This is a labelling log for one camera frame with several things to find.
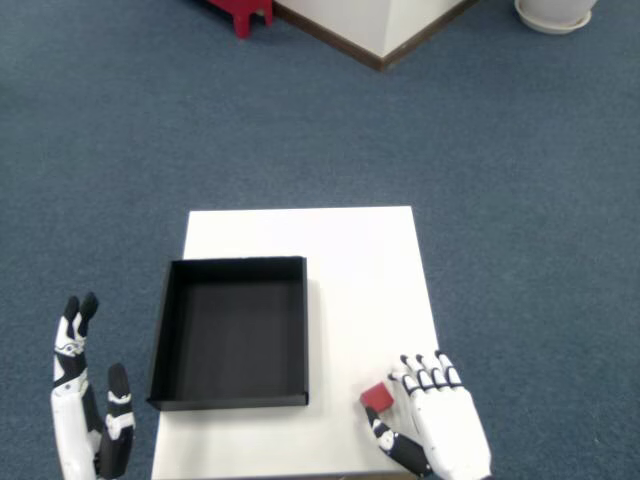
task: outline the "red stool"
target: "red stool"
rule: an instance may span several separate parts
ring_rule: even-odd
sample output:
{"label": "red stool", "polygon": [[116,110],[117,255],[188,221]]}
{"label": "red stool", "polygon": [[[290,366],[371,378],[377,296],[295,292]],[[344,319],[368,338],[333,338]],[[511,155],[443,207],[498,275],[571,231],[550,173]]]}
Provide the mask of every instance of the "red stool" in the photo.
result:
{"label": "red stool", "polygon": [[207,0],[209,3],[233,15],[233,28],[238,38],[247,38],[250,33],[249,17],[258,10],[264,12],[264,23],[273,22],[271,0]]}

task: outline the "robotic hand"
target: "robotic hand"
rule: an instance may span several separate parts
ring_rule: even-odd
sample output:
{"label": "robotic hand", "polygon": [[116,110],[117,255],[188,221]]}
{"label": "robotic hand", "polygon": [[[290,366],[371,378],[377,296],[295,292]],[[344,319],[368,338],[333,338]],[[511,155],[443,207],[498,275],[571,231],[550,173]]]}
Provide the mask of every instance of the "robotic hand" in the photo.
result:
{"label": "robotic hand", "polygon": [[124,474],[135,421],[124,367],[109,369],[107,416],[98,415],[87,376],[84,346],[98,299],[89,293],[80,305],[69,298],[58,323],[53,357],[51,408],[64,480],[112,479]]}
{"label": "robotic hand", "polygon": [[443,480],[488,480],[491,452],[469,391],[442,352],[400,357],[406,371],[389,374],[409,396],[411,416],[422,445],[393,432],[365,407],[378,445],[419,477],[435,472]]}

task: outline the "wood trim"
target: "wood trim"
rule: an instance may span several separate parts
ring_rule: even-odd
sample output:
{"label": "wood trim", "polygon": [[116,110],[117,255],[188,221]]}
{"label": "wood trim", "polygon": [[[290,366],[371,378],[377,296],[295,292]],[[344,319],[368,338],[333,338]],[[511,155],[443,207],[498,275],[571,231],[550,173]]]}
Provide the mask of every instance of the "wood trim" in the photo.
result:
{"label": "wood trim", "polygon": [[478,0],[462,0],[451,10],[445,12],[440,17],[435,19],[429,25],[424,27],[418,33],[416,33],[409,40],[402,45],[387,53],[382,58],[382,69],[384,70],[389,65],[396,63],[398,60],[414,51],[421,43],[429,40],[433,35],[442,30],[447,24],[452,22],[456,17],[462,15],[462,13],[468,8],[472,7],[478,2]]}
{"label": "wood trim", "polygon": [[462,0],[451,10],[444,13],[442,16],[427,25],[409,40],[404,42],[402,45],[400,45],[398,48],[391,51],[384,57],[380,57],[375,53],[372,53],[369,50],[356,45],[351,40],[347,40],[337,33],[332,32],[331,30],[314,22],[313,20],[309,20],[308,18],[300,15],[297,12],[294,12],[290,8],[285,7],[280,3],[273,2],[273,13],[277,17],[282,18],[285,22],[298,27],[303,32],[314,36],[318,40],[331,45],[333,48],[349,55],[350,57],[366,65],[367,67],[381,72],[384,71],[389,65],[396,63],[405,55],[415,50],[422,42],[425,42],[436,32],[442,30],[445,25],[451,22],[458,15],[462,14],[462,12],[467,10],[476,2],[478,2],[478,0]]}
{"label": "wood trim", "polygon": [[340,50],[342,53],[346,53],[360,63],[365,64],[367,67],[371,67],[378,71],[383,69],[382,57],[379,57],[375,53],[371,53],[369,50],[356,45],[351,40],[347,40],[313,20],[303,17],[290,8],[277,2],[273,2],[273,14],[282,18],[285,22],[298,27],[303,32],[316,37],[318,40],[322,40],[324,43],[331,45],[337,50]]}

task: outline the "white tabletop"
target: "white tabletop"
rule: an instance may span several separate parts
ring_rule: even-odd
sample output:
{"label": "white tabletop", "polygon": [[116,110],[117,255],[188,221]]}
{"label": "white tabletop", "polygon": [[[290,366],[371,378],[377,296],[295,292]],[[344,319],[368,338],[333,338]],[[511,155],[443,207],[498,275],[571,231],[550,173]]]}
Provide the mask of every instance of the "white tabletop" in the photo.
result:
{"label": "white tabletop", "polygon": [[[196,211],[184,258],[302,255],[309,280],[306,407],[162,412],[154,480],[401,471],[358,402],[403,354],[437,348],[410,207]],[[406,402],[385,419],[411,434]]]}

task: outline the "blue carpet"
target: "blue carpet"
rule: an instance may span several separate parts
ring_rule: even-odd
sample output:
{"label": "blue carpet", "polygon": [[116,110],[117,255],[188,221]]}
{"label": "blue carpet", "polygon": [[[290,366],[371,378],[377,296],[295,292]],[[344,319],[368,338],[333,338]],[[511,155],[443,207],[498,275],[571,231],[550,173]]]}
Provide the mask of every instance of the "blue carpet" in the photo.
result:
{"label": "blue carpet", "polygon": [[147,368],[189,210],[410,204],[497,477],[637,478],[639,18],[607,0],[557,38],[484,1],[378,74],[282,21],[238,41],[195,0],[5,0],[0,476],[60,477],[54,328],[93,289],[99,403],[121,360],[127,478],[150,477]]}

